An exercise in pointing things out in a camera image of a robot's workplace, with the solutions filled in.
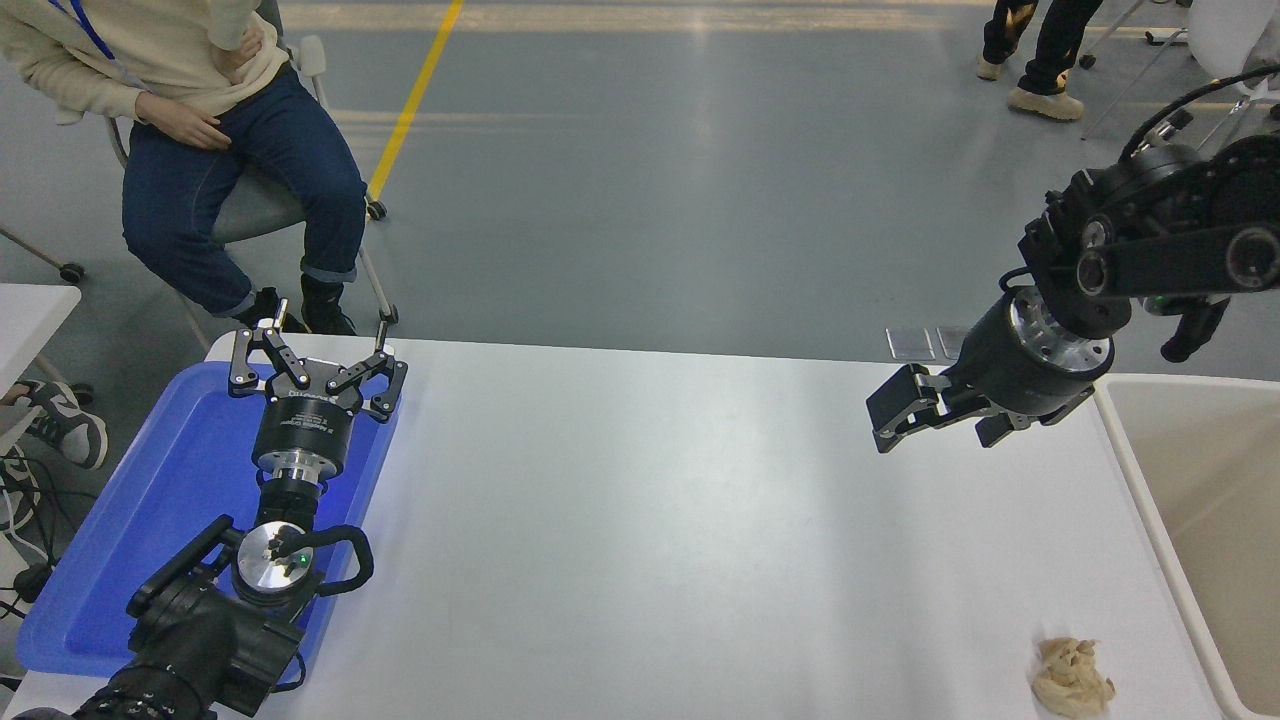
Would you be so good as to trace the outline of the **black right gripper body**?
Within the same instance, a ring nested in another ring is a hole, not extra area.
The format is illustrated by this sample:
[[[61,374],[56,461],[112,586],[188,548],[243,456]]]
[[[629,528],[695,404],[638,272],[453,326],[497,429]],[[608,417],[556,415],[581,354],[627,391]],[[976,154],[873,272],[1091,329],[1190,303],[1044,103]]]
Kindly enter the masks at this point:
[[[974,324],[946,372],[1002,410],[1047,416],[1096,380],[1096,341],[1068,331],[1039,295],[1005,295]]]

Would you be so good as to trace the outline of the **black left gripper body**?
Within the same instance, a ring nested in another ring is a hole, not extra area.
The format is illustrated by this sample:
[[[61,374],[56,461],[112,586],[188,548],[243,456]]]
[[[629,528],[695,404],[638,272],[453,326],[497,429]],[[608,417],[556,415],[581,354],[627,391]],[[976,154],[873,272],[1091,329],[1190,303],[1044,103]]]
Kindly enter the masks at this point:
[[[260,468],[273,468],[294,451],[319,456],[332,468],[346,465],[355,411],[364,398],[355,388],[338,396],[326,392],[340,365],[310,357],[303,364],[311,378],[306,388],[298,388],[283,370],[268,380],[268,402],[252,451]]]

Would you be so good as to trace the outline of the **seated person's right hand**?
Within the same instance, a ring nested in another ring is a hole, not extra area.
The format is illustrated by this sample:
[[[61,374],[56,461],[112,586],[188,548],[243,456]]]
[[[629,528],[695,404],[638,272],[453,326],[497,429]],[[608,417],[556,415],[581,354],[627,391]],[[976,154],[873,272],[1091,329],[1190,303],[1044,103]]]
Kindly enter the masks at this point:
[[[140,122],[152,126],[178,143],[210,151],[224,151],[232,145],[232,140],[221,132],[221,122],[216,117],[183,102],[141,92],[134,100],[134,113]]]

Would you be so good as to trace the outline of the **seated person's left hand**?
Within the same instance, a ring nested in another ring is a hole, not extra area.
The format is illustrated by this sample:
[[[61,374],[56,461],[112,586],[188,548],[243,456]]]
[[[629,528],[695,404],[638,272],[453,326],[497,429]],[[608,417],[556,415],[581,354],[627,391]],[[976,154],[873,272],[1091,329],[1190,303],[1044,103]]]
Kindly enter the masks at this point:
[[[236,85],[243,76],[242,68],[262,49],[264,32],[259,27],[248,27],[241,36],[239,45],[233,49],[210,47],[211,61],[218,73]]]

